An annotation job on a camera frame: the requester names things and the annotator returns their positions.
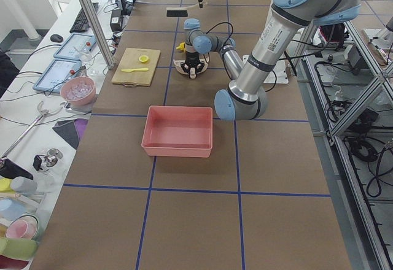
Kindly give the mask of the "beige plastic dustpan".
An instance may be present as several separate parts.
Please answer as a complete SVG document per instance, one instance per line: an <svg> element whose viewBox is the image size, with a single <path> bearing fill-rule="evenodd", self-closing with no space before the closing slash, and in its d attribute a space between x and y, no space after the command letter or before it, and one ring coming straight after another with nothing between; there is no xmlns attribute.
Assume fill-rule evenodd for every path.
<svg viewBox="0 0 393 270"><path fill-rule="evenodd" d="M197 75L207 70L209 59L186 58L185 60L173 60L173 63L178 73L195 79Z"/></svg>

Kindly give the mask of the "beige hand brush black bristles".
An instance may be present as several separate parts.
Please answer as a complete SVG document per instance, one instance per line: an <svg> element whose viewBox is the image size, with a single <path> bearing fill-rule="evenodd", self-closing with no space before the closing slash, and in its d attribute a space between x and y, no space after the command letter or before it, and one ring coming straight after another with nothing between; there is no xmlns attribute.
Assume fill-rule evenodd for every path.
<svg viewBox="0 0 393 270"><path fill-rule="evenodd" d="M203 6L207 5L207 1L203 1L201 3L196 3L190 6L185 7L167 7L166 8L166 16L169 18L184 18L189 16L189 11L196 8L203 8Z"/></svg>

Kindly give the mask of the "pink plastic bin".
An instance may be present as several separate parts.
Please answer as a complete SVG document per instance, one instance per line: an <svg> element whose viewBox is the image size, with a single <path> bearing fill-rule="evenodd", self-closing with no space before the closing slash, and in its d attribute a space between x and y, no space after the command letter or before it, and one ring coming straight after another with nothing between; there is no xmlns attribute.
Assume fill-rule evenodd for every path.
<svg viewBox="0 0 393 270"><path fill-rule="evenodd" d="M212 145L210 107L149 107L141 142L149 156L208 158Z"/></svg>

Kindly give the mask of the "yellow toy corn cob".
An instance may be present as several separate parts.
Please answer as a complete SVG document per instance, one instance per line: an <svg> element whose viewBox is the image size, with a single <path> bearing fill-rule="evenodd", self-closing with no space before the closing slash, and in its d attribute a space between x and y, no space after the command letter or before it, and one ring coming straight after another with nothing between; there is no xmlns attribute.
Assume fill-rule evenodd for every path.
<svg viewBox="0 0 393 270"><path fill-rule="evenodd" d="M185 52L185 42L181 42L177 47L176 50L178 52Z"/></svg>

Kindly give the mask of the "yellow toy lemon slices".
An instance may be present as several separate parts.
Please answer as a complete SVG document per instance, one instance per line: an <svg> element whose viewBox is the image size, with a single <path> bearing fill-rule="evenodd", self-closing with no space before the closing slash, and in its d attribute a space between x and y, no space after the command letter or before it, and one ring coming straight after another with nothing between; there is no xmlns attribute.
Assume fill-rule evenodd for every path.
<svg viewBox="0 0 393 270"><path fill-rule="evenodd" d="M142 63L142 64L147 63L149 60L150 60L150 58L149 58L148 55L140 55L140 56L138 57L138 61L139 61L140 63Z"/></svg>

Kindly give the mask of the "yellow plastic knife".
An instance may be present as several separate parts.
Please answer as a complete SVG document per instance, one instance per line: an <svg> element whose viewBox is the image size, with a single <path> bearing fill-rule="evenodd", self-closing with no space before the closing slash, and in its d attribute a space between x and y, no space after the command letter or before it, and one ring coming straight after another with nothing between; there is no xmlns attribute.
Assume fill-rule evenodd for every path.
<svg viewBox="0 0 393 270"><path fill-rule="evenodd" d="M149 71L149 68L146 68L146 67L131 68L131 69L121 69L121 72L127 72L127 73L131 73L131 72L147 72L147 71Z"/></svg>

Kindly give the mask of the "bamboo cutting board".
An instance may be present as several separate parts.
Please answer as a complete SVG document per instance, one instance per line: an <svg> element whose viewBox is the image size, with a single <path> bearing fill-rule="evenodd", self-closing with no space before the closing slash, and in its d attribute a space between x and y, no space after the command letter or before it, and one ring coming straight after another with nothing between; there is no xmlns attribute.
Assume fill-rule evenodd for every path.
<svg viewBox="0 0 393 270"><path fill-rule="evenodd" d="M149 87L161 51L145 48L127 48L111 82L116 85Z"/></svg>

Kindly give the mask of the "pink bowl with clear items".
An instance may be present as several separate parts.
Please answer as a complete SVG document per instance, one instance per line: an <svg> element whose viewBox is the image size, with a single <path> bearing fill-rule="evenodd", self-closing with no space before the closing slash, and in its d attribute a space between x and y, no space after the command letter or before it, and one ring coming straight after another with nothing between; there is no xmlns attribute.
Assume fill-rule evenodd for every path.
<svg viewBox="0 0 393 270"><path fill-rule="evenodd" d="M62 86L60 95L74 106L87 105L96 95L95 82L89 77L73 78Z"/></svg>

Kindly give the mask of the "blue teach pendant far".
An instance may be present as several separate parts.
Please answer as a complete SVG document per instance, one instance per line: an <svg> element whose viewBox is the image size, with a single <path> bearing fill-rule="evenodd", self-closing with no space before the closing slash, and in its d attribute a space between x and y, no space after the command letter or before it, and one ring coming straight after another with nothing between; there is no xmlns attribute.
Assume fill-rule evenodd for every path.
<svg viewBox="0 0 393 270"><path fill-rule="evenodd" d="M94 35L72 33L53 54L55 59L78 60L81 53L88 53L96 44Z"/></svg>

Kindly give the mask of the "blue teach pendant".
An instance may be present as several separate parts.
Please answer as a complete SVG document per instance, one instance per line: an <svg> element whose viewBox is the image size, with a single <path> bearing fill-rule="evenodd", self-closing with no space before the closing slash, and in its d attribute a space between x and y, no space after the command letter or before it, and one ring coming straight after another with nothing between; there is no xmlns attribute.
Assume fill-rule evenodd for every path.
<svg viewBox="0 0 393 270"><path fill-rule="evenodd" d="M81 65L77 60L54 59L33 85L33 90L59 93L62 86L77 74Z"/></svg>
<svg viewBox="0 0 393 270"><path fill-rule="evenodd" d="M96 44L94 35L72 33L53 54L55 59L78 60L81 53L88 53Z"/></svg>

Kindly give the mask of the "black keyboard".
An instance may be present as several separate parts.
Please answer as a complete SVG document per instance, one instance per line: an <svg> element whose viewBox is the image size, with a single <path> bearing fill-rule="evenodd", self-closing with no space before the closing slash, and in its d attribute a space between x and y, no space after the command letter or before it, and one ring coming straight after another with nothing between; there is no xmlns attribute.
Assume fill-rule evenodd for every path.
<svg viewBox="0 0 393 270"><path fill-rule="evenodd" d="M80 9L69 32L70 33L86 33L89 29L90 29L89 20L86 16L84 10Z"/></svg>

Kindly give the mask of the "blue teach pendant near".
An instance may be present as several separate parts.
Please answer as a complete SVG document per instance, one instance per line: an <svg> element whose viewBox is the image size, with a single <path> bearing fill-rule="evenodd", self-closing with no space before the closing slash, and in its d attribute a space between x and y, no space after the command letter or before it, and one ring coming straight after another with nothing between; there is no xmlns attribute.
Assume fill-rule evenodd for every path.
<svg viewBox="0 0 393 270"><path fill-rule="evenodd" d="M77 74L81 65L77 60L54 59L33 85L33 90L59 93L62 86Z"/></svg>

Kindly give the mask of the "black computer mouse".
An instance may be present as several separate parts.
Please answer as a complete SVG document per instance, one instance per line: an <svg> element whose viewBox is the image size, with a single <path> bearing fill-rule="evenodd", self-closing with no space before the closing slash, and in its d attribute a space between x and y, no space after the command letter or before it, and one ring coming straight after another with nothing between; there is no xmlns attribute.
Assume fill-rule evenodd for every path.
<svg viewBox="0 0 393 270"><path fill-rule="evenodd" d="M63 37L59 34L52 34L50 36L50 40L52 42L56 42L56 43L62 43L63 42Z"/></svg>

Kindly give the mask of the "metal reacher grabber tool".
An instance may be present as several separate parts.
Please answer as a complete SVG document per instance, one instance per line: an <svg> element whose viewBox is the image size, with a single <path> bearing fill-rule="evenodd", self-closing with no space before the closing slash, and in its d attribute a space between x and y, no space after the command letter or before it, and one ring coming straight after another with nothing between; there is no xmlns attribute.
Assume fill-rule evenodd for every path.
<svg viewBox="0 0 393 270"><path fill-rule="evenodd" d="M3 163L5 159L8 157L8 155L11 153L11 151L23 140L23 138L45 117L50 117L52 115L55 115L60 112L60 110L63 108L65 105L65 102L61 102L60 106L57 107L55 110L49 110L46 108L43 108L44 102L41 101L36 109L38 111L38 116L33 120L33 122L28 125L28 127L25 129L25 131L16 139L16 141L3 153L1 156L1 162Z"/></svg>

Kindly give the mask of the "aluminium frame post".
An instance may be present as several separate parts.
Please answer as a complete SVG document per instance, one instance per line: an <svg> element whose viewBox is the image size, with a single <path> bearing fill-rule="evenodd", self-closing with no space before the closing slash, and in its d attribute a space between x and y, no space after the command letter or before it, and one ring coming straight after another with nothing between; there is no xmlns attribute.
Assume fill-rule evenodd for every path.
<svg viewBox="0 0 393 270"><path fill-rule="evenodd" d="M93 34L96 37L96 43L101 51L101 54L106 62L107 68L112 69L114 67L114 58L109 46L106 42L106 38L101 27L101 24L96 15L95 9L93 7L91 0L79 0L82 10L85 12L87 19L90 23L90 27L93 30Z"/></svg>

